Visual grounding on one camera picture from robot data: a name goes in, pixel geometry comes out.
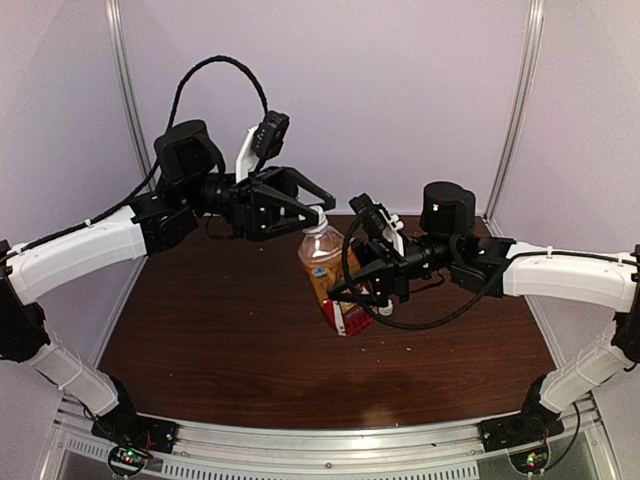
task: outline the plastic bottle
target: plastic bottle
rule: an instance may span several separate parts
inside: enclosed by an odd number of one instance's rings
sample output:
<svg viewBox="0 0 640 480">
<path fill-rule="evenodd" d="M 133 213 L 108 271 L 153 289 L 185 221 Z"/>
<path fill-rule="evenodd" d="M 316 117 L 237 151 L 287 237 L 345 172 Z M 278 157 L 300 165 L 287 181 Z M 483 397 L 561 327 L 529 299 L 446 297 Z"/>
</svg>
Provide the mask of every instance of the plastic bottle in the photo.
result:
<svg viewBox="0 0 640 480">
<path fill-rule="evenodd" d="M 335 302 L 329 299 L 329 290 L 343 278 L 342 242 L 344 237 L 329 225 L 321 207 L 312 207 L 319 215 L 318 225 L 304 230 L 305 237 L 298 249 L 318 305 L 325 320 L 338 335 L 351 336 L 360 333 L 373 323 L 373 319 L 355 303 Z M 360 269 L 355 254 L 349 250 L 349 267 L 352 273 Z"/>
</svg>

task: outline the brown table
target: brown table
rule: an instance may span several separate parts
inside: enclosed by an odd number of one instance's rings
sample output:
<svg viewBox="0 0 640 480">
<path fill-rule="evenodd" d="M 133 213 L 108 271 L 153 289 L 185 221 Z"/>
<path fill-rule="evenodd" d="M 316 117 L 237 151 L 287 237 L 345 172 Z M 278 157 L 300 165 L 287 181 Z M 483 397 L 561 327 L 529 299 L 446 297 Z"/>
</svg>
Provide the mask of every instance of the brown table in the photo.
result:
<svg viewBox="0 0 640 480">
<path fill-rule="evenodd" d="M 344 231 L 351 219 L 330 221 Z M 404 220 L 405 232 L 417 230 L 416 218 Z M 480 223 L 479 231 L 486 233 Z M 508 412 L 553 368 L 521 298 L 486 298 L 435 330 L 376 324 L 338 337 L 298 261 L 301 239 L 214 241 L 203 228 L 150 258 L 101 368 L 127 385 L 143 413 L 271 428 L 416 425 Z M 470 296 L 446 284 L 396 306 L 394 318 L 436 319 Z"/>
</svg>

